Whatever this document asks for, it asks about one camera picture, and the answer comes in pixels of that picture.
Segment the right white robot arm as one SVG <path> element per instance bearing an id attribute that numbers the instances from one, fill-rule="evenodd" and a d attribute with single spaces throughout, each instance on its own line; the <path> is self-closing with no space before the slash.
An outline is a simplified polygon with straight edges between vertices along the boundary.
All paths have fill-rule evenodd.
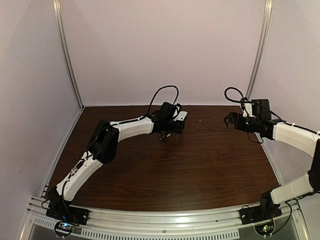
<path id="1" fill-rule="evenodd" d="M 319 133 L 302 129 L 292 123 L 262 120 L 236 112 L 230 112 L 223 121 L 226 126 L 233 125 L 234 129 L 246 133 L 258 133 L 261 138 L 287 144 L 312 157 L 311 167 L 307 173 L 262 194 L 258 207 L 258 213 L 262 217 L 270 217 L 283 202 L 320 192 Z"/>

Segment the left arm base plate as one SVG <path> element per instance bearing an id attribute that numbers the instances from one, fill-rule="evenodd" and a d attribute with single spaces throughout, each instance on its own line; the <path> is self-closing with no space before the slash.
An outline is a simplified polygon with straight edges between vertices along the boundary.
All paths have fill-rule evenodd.
<path id="1" fill-rule="evenodd" d="M 66 210 L 64 205 L 52 207 L 46 211 L 45 215 L 47 217 L 65 221 L 70 224 L 78 225 L 86 225 L 89 216 L 89 210 L 79 207 L 67 206 L 68 210 Z"/>

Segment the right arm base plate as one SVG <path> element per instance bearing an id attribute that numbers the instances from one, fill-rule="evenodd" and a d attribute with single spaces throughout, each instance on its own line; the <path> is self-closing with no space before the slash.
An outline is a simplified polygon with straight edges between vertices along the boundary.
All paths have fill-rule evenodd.
<path id="1" fill-rule="evenodd" d="M 264 209 L 261 205 L 244 205 L 238 212 L 242 225 L 271 220 L 282 215 L 282 211 L 278 205 L 271 209 Z"/>

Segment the white remote control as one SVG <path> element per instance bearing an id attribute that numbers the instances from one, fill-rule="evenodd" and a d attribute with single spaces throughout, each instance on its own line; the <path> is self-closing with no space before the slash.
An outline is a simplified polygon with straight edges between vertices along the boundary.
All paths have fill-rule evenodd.
<path id="1" fill-rule="evenodd" d="M 186 119 L 187 115 L 187 111 L 180 111 L 179 114 L 173 120 L 183 122 Z"/>

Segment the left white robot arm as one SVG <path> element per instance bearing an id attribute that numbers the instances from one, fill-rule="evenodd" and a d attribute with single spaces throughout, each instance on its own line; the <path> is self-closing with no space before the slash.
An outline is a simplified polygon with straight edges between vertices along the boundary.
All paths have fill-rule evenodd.
<path id="1" fill-rule="evenodd" d="M 123 121 L 100 120 L 77 164 L 48 192 L 50 207 L 66 209 L 90 176 L 115 159 L 119 142 L 153 133 L 164 133 L 163 140 L 171 133 L 181 134 L 187 114 L 181 111 L 174 116 L 162 116 L 158 112 Z"/>

